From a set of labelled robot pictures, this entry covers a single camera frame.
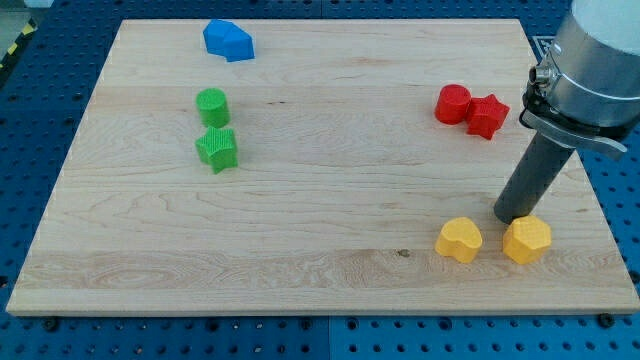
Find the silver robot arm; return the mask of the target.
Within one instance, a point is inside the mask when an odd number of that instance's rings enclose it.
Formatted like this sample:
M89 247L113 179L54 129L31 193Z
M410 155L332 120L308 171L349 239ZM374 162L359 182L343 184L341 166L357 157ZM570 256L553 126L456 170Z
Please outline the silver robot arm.
M529 71L521 122L612 159L639 122L639 0L574 0Z

